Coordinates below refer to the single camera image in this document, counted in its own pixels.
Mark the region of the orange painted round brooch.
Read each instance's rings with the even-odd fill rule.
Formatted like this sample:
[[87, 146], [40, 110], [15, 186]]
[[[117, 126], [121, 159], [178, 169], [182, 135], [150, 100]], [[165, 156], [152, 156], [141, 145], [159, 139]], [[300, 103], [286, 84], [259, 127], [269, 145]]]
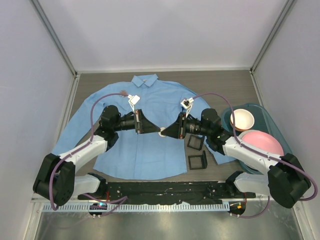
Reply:
[[162, 137], [162, 138], [165, 138], [165, 137], [166, 137], [165, 135], [163, 135], [163, 131], [164, 131], [165, 129], [166, 129], [165, 127], [161, 127], [161, 128], [160, 128], [160, 131], [158, 132], [158, 135], [159, 135], [160, 137]]

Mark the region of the blue button-up shirt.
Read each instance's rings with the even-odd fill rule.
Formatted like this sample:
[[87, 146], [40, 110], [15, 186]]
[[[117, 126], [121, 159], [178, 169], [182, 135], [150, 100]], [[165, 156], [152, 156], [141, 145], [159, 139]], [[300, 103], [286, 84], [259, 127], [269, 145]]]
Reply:
[[[125, 115], [131, 111], [128, 100], [120, 96], [124, 90], [138, 95], [135, 105], [158, 127], [168, 127], [182, 110], [181, 101], [196, 94], [173, 81], [162, 81], [156, 74], [134, 76], [130, 82], [117, 82], [91, 94], [81, 104], [60, 135], [52, 153], [73, 149], [91, 129], [103, 109], [114, 105]], [[100, 154], [93, 167], [106, 175], [126, 180], [160, 180], [187, 172], [185, 145], [181, 139], [160, 137], [158, 133], [137, 134], [134, 130], [118, 133], [118, 140]]]

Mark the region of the pink blossom round brooch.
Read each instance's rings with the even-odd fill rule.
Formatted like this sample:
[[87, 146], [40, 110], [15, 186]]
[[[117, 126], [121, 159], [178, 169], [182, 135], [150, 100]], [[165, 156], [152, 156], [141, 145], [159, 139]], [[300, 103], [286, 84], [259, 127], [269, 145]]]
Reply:
[[128, 96], [128, 93], [125, 90], [122, 90], [120, 93], [121, 93], [121, 95], [123, 97], [127, 97]]

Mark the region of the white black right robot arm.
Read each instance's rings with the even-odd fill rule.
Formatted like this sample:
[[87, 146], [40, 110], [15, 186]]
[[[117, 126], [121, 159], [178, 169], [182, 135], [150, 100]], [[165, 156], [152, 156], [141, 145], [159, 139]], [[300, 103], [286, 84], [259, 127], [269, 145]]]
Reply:
[[290, 209], [296, 202], [303, 201], [304, 194], [311, 188], [311, 178], [296, 156], [290, 153], [281, 156], [247, 144], [222, 127], [221, 118], [213, 108], [204, 109], [200, 119], [181, 112], [161, 134], [174, 139], [184, 139], [186, 134], [204, 136], [214, 152], [240, 160], [258, 170], [259, 174], [241, 172], [234, 175], [232, 186], [241, 193], [268, 195]]

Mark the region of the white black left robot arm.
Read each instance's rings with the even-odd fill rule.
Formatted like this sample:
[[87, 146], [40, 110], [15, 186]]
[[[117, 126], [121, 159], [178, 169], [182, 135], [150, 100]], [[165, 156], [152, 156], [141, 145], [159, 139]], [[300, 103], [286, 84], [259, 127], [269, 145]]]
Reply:
[[76, 176], [86, 163], [111, 149], [119, 131], [135, 130], [137, 134], [160, 132], [142, 110], [136, 109], [122, 116], [118, 108], [109, 105], [103, 109], [99, 126], [93, 136], [74, 149], [55, 155], [49, 153], [42, 161], [33, 184], [34, 193], [63, 206], [70, 198], [100, 199], [107, 194], [106, 179], [96, 173]]

